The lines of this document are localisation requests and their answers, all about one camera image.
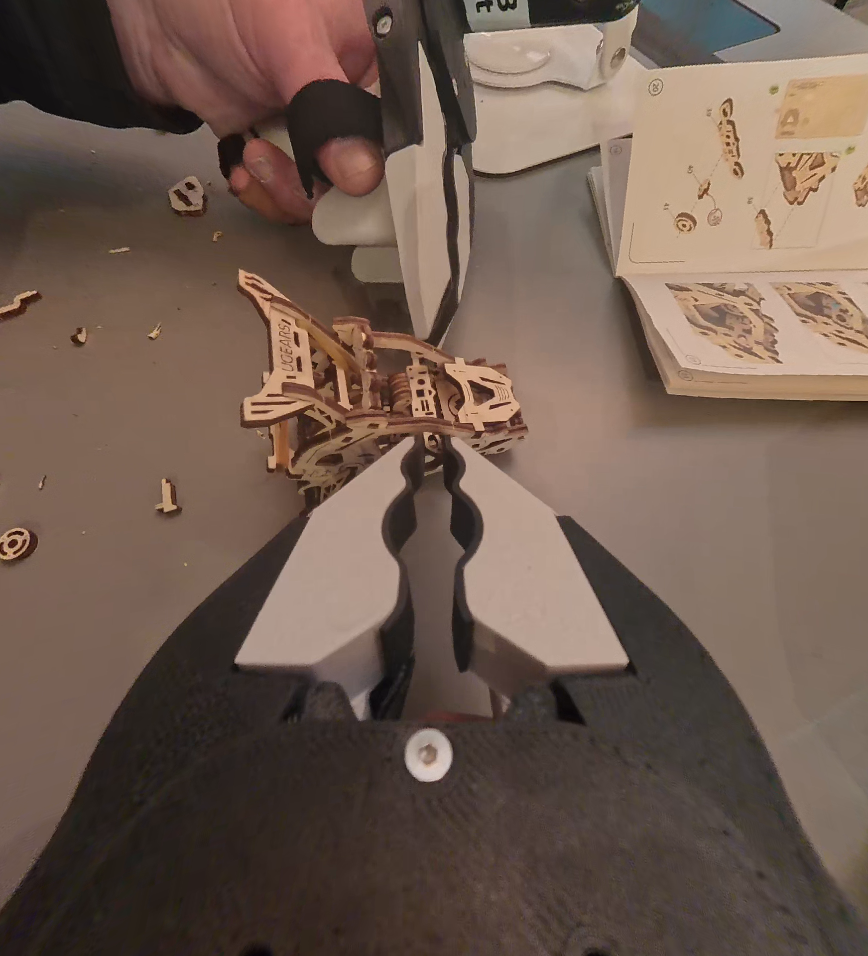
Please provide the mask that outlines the person's left hand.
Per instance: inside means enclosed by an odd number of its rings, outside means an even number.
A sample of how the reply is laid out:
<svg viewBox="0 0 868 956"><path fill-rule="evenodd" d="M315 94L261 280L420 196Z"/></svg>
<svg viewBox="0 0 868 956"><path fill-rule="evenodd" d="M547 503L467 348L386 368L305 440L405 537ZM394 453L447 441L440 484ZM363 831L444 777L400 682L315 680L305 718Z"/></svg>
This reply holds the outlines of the person's left hand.
<svg viewBox="0 0 868 956"><path fill-rule="evenodd" d="M272 118L318 79L370 87L375 47L363 2L107 2L134 89L147 102L183 108L219 138ZM372 192L384 176L379 146L357 137L326 142L321 170L347 195ZM229 190L269 221L309 223L295 163L263 139L225 176Z"/></svg>

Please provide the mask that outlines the person's left forearm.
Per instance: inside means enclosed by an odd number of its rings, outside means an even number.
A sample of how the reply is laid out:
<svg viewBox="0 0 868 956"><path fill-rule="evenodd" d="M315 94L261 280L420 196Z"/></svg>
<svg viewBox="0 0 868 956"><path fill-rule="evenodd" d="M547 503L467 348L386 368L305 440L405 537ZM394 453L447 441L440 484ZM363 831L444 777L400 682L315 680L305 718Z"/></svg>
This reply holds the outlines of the person's left forearm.
<svg viewBox="0 0 868 956"><path fill-rule="evenodd" d="M0 105L104 128L186 135L202 120L132 86L105 1L0 1Z"/></svg>

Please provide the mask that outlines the white tablet stand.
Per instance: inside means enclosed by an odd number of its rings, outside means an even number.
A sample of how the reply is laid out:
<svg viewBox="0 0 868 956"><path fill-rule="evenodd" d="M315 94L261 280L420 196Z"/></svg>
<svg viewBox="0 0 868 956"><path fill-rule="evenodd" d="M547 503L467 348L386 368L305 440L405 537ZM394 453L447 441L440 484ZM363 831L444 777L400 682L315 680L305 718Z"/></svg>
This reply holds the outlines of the white tablet stand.
<svg viewBox="0 0 868 956"><path fill-rule="evenodd" d="M507 175L631 133L639 2L465 2L477 173Z"/></svg>

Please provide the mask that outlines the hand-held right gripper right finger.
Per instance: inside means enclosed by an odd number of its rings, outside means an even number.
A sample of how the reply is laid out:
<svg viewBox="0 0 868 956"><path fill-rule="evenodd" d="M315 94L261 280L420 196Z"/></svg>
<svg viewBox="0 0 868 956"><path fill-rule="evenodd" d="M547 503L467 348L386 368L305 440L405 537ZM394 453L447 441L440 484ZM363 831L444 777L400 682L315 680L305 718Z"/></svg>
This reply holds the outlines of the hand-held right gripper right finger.
<svg viewBox="0 0 868 956"><path fill-rule="evenodd" d="M530 687L630 674L631 662L584 571L566 522L460 440L444 443L457 666L504 711Z"/></svg>

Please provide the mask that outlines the wooden mechanical model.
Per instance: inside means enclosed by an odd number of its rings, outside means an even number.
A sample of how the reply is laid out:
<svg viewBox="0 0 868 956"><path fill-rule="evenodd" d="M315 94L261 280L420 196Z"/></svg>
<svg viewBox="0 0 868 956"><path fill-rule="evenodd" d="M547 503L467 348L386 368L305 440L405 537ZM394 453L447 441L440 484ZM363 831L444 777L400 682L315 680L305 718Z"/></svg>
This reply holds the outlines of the wooden mechanical model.
<svg viewBox="0 0 868 956"><path fill-rule="evenodd" d="M322 504L405 438L422 439L425 474L442 467L447 438L486 456L526 438L504 364L375 331L363 317L324 325L245 269L238 272L238 291L260 316L269 351L260 390L242 403L242 425L267 430L267 469L297 484L307 508ZM405 371L415 362L435 374L439 418L411 417Z"/></svg>

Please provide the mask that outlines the open instruction booklet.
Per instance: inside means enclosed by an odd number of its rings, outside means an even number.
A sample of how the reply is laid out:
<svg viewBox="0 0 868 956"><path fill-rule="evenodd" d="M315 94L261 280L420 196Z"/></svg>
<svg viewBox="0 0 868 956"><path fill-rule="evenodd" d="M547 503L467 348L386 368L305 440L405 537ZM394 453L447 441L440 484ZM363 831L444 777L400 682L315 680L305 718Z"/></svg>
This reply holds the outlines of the open instruction booklet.
<svg viewBox="0 0 868 956"><path fill-rule="evenodd" d="M868 54L659 68L590 174L669 395L868 401Z"/></svg>

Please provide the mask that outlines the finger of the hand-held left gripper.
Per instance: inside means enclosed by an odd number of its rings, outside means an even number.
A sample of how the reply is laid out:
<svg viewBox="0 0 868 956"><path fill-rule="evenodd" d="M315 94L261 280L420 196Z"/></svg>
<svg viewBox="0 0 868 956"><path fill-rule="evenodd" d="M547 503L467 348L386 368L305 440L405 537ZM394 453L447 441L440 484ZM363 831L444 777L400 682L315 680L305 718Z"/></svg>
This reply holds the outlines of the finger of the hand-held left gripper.
<svg viewBox="0 0 868 956"><path fill-rule="evenodd" d="M445 305L438 319L438 341L444 341L457 314L469 266L474 216L474 173L472 145L465 144L453 157L453 206L448 216L451 280Z"/></svg>
<svg viewBox="0 0 868 956"><path fill-rule="evenodd" d="M392 153L385 163L394 239L414 334L440 344L455 311L453 223L441 137Z"/></svg>

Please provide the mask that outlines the small shield-shaped wooden plate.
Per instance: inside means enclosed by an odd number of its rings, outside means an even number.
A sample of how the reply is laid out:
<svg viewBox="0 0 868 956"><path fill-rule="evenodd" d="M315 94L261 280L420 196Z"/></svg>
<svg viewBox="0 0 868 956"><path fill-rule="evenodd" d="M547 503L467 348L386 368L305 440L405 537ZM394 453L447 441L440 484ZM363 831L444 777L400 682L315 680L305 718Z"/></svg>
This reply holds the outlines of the small shield-shaped wooden plate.
<svg viewBox="0 0 868 956"><path fill-rule="evenodd" d="M172 185L168 191L170 208L182 217L201 217L207 209L204 186L196 176L186 176Z"/></svg>

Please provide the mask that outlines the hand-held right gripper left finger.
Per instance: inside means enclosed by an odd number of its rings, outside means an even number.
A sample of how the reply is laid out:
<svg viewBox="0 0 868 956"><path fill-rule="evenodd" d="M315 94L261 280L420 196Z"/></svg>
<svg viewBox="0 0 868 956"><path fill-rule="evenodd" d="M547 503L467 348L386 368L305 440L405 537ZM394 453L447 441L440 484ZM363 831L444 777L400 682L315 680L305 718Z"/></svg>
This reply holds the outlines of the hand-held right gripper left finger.
<svg viewBox="0 0 868 956"><path fill-rule="evenodd" d="M417 438L312 511L240 650L242 670L333 683L360 716L401 716L415 615L401 558L416 531Z"/></svg>

